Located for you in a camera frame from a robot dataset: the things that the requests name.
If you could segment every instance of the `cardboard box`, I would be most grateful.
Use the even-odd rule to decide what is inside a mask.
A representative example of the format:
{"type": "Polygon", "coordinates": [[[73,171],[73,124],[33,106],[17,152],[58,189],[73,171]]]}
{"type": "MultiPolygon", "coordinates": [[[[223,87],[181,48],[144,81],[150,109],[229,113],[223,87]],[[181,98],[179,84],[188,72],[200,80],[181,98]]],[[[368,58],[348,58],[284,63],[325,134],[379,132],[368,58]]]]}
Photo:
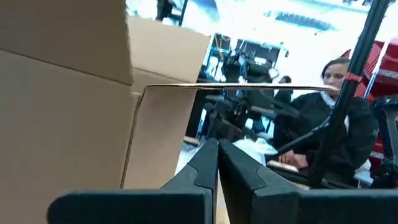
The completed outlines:
{"type": "Polygon", "coordinates": [[[12,0],[0,30],[2,223],[45,223],[70,190],[159,188],[195,89],[275,87],[159,85],[195,83],[209,37],[127,20],[122,0],[12,0]]]}

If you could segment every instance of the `woman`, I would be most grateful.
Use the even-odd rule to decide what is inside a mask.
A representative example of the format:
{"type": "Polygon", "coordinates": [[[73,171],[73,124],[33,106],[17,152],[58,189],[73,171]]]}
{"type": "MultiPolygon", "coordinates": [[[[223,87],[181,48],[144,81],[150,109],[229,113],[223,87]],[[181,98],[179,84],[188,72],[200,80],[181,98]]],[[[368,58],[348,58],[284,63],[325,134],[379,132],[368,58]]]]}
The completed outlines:
{"type": "MultiPolygon", "coordinates": [[[[349,59],[338,58],[325,65],[322,80],[325,85],[341,88],[348,70],[349,59]]],[[[300,111],[299,118],[277,115],[273,145],[277,149],[322,124],[334,106],[338,93],[315,92],[299,96],[291,106],[300,111]]],[[[378,123],[366,99],[354,97],[348,106],[344,125],[336,132],[336,149],[325,177],[351,183],[355,170],[369,157],[376,143],[378,123]]],[[[320,147],[321,137],[311,139],[279,157],[279,161],[299,170],[311,166],[320,147]]]]}

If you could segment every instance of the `red strap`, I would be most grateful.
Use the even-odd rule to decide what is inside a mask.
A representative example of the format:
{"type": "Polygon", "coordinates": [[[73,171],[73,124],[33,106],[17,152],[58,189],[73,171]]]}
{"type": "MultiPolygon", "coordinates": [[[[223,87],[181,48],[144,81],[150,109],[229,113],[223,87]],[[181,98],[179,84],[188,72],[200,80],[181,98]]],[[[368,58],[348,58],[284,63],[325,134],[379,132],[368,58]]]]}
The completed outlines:
{"type": "Polygon", "coordinates": [[[362,80],[362,76],[355,75],[355,74],[353,74],[351,72],[347,72],[347,74],[345,76],[345,79],[348,80],[348,81],[354,81],[354,82],[358,82],[359,83],[362,80]]]}

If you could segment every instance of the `hand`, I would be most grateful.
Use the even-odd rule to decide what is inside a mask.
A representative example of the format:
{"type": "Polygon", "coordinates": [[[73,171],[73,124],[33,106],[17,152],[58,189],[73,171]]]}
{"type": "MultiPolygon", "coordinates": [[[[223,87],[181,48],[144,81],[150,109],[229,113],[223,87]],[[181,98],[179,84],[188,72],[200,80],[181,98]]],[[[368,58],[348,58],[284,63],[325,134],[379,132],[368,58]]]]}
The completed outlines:
{"type": "Polygon", "coordinates": [[[297,169],[303,169],[308,167],[307,158],[305,155],[294,154],[293,162],[291,165],[295,166],[297,169]]]}
{"type": "Polygon", "coordinates": [[[293,150],[290,150],[289,152],[286,152],[285,154],[279,156],[278,161],[284,164],[291,164],[294,161],[293,150]]]}

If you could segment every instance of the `woman's hair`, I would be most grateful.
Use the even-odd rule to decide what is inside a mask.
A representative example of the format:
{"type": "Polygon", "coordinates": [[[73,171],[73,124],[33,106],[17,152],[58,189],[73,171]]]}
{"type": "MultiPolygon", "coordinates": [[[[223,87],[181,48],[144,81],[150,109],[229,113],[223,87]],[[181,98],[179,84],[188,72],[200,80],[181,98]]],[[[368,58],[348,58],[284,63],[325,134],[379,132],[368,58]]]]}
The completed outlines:
{"type": "Polygon", "coordinates": [[[350,59],[349,59],[349,58],[338,58],[338,59],[331,60],[330,62],[328,62],[328,63],[325,65],[325,67],[323,67],[323,70],[322,70],[322,73],[321,73],[321,77],[322,77],[322,78],[325,77],[326,70],[328,69],[328,67],[329,67],[330,65],[346,64],[346,63],[349,63],[349,62],[350,62],[350,59]]]}
{"type": "Polygon", "coordinates": [[[290,78],[288,75],[285,75],[284,77],[281,78],[281,80],[284,79],[286,83],[292,83],[292,78],[290,78]]]}

